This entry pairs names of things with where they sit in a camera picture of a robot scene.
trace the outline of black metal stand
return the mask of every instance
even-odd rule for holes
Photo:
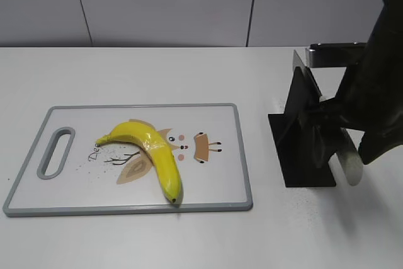
[[[304,120],[304,110],[319,103],[321,92],[296,52],[293,67],[284,113],[268,115],[285,186],[336,186],[327,162],[342,144],[341,129],[312,125]]]

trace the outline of printed leaf illustration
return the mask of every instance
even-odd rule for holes
[[[144,151],[140,150],[140,156],[126,164],[116,183],[119,185],[137,180],[146,175],[151,167],[151,160]]]

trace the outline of banana tip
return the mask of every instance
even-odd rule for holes
[[[97,141],[95,141],[95,145],[97,147],[106,144],[109,142],[110,136],[109,135],[104,135],[102,138],[99,138]]]

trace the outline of cutting board handle hole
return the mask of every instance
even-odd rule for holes
[[[62,172],[75,134],[71,127],[62,127],[52,134],[37,170],[40,179],[49,180]]]

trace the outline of white cutting board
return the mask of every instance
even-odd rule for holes
[[[108,144],[94,149],[97,138],[129,119],[150,123],[156,130],[170,129],[165,131],[166,139],[172,144],[183,183],[180,205],[172,206],[164,198],[154,168],[118,184],[119,178],[124,180],[125,164],[113,163],[124,161],[108,161],[128,158],[125,154],[139,151],[137,146]],[[37,169],[52,134],[61,127],[75,130],[70,151],[61,173],[43,180]],[[204,163],[194,158],[194,136],[200,132],[210,143],[221,143],[209,146],[221,151],[209,151]],[[252,206],[237,109],[230,103],[58,106],[49,110],[35,141],[4,204],[10,216],[247,210]]]

